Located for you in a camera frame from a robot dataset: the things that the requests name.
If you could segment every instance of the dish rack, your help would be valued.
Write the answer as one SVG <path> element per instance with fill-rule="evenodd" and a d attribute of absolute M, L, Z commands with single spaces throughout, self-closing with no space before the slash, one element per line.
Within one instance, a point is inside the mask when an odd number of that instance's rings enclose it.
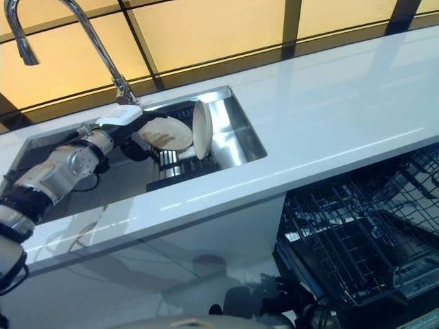
<path fill-rule="evenodd" d="M 439 144 L 290 191 L 280 233 L 282 254 L 346 304 L 437 287 Z"/>
<path fill-rule="evenodd" d="M 193 108 L 195 103 L 188 102 L 184 107 L 172 108 L 166 114 L 178 119 L 192 128 Z M 153 191 L 168 185 L 176 184 L 197 176 L 205 175 L 220 170 L 213 153 L 210 152 L 204 159 L 199 160 L 195 152 L 167 151 L 151 147 L 154 162 L 158 170 L 158 179 L 147 185 L 148 191 Z"/>

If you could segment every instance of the orange glass panel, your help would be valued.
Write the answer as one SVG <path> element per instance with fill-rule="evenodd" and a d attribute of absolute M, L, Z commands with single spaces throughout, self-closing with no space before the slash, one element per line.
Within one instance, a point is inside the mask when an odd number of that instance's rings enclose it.
<path fill-rule="evenodd" d="M 298 38 L 389 19 L 396 0 L 302 0 Z"/>
<path fill-rule="evenodd" d="M 99 10 L 108 9 L 108 7 L 119 8 L 117 0 L 76 0 L 76 2 L 86 13 L 94 12 L 96 14 L 100 12 Z M 69 16 L 73 16 L 73 13 L 66 5 L 57 0 L 21 0 L 19 2 L 19 18 L 24 29 L 65 19 Z M 11 29 L 2 6 L 0 10 L 0 36 L 9 33 L 11 33 Z"/>
<path fill-rule="evenodd" d="M 163 72 L 280 43 L 285 0 L 179 0 L 133 11 Z"/>
<path fill-rule="evenodd" d="M 122 13 L 91 20 L 127 79 L 149 75 Z M 79 23 L 29 36 L 40 64 L 26 66 L 15 41 L 0 45 L 0 91 L 18 109 L 112 84 Z"/>
<path fill-rule="evenodd" d="M 432 12 L 433 10 L 439 10 L 439 0 L 422 0 L 416 13 L 422 14 L 423 12 Z"/>

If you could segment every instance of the faucet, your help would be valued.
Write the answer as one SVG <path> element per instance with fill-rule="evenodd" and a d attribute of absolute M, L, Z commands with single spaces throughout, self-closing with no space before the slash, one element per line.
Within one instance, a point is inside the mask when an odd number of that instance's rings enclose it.
<path fill-rule="evenodd" d="M 17 14 L 17 6 L 19 1 L 20 0 L 5 0 L 6 18 L 11 27 L 12 33 L 14 34 L 20 56 L 22 57 L 24 63 L 26 65 L 38 65 L 39 61 L 35 56 L 35 53 L 32 50 L 29 42 L 27 41 L 25 32 L 23 31 L 19 21 Z M 65 4 L 76 15 L 85 32 L 87 33 L 88 38 L 93 43 L 93 46 L 95 46 L 97 52 L 101 56 L 101 59 L 107 66 L 107 69 L 110 71 L 112 81 L 117 88 L 116 102 L 121 105 L 139 105 L 139 100 L 132 92 L 128 81 L 126 81 L 125 77 L 117 70 L 115 63 L 111 60 L 110 55 L 108 55 L 107 50 L 102 44 L 102 41 L 99 39 L 99 36 L 97 36 L 95 29 L 90 24 L 90 21 L 88 20 L 82 8 L 74 0 L 59 1 Z"/>

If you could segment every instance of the drain rack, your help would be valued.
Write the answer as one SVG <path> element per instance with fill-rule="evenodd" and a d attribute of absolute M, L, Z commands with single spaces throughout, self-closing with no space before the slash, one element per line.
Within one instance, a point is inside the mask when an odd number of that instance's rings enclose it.
<path fill-rule="evenodd" d="M 398 289 L 411 297 L 409 283 L 439 275 L 439 145 L 400 157 L 395 169 L 385 182 L 376 173 L 287 196 L 281 232 L 292 249 L 305 245 L 311 271 L 348 304 Z"/>
<path fill-rule="evenodd" d="M 195 103 L 191 103 L 183 108 L 168 110 L 166 114 L 182 121 L 188 127 L 192 127 L 194 106 Z M 178 151 L 160 150 L 152 147 L 151 152 L 155 155 L 154 160 L 158 166 L 158 180 L 148 184 L 148 191 L 220 170 L 213 152 L 209 152 L 201 160 L 195 156 L 194 151 L 190 156 L 185 156 L 187 151 L 180 153 Z"/>

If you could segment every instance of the white cabinet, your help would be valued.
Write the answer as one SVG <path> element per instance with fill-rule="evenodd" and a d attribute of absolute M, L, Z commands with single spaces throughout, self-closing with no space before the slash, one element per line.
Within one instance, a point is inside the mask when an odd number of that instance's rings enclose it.
<path fill-rule="evenodd" d="M 108 328 L 157 317 L 161 292 L 194 278 L 139 243 L 30 278 L 2 297 L 0 305 L 11 329 Z"/>
<path fill-rule="evenodd" d="M 32 277 L 2 298 L 1 311 L 11 329 L 100 329 L 192 312 L 195 305 L 188 308 L 186 296 L 204 287 L 200 277 L 272 253 L 284 199 L 281 195 L 234 209 L 159 239 Z M 217 295 L 200 300 L 198 308 L 207 312 L 209 298 Z"/>
<path fill-rule="evenodd" d="M 271 254 L 285 195 L 220 214 L 147 244 L 196 276 Z"/>

